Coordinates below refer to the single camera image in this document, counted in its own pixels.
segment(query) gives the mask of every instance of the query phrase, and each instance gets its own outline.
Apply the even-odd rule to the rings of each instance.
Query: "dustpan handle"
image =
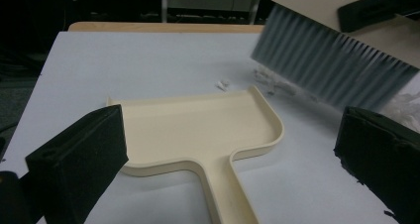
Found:
[[[194,172],[200,176],[213,223],[259,223],[229,157],[203,164]]]

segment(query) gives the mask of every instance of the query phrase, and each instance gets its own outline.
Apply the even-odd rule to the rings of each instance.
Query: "brush bristles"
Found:
[[[379,110],[418,71],[280,5],[252,58],[341,111]]]

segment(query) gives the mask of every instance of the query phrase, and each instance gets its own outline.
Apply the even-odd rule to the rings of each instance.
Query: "white table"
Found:
[[[25,156],[86,113],[115,99],[218,93],[256,83],[258,34],[60,33],[1,170],[22,176]],[[262,92],[265,88],[259,85]],[[267,155],[235,162],[261,223],[395,224],[367,187],[341,168],[334,146],[341,115],[279,93],[267,98],[285,134]],[[197,176],[118,173],[87,223],[210,223]]]

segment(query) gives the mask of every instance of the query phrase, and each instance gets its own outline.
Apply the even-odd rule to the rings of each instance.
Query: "brush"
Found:
[[[380,110],[420,68],[420,24],[397,16],[341,33],[358,0],[273,0],[252,58],[319,100]]]

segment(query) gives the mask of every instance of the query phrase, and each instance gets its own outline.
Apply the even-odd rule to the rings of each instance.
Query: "dustpan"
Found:
[[[233,168],[266,154],[283,125],[252,86],[245,91],[121,104],[129,161],[122,172],[147,176],[187,169],[202,183],[213,223],[258,223]]]

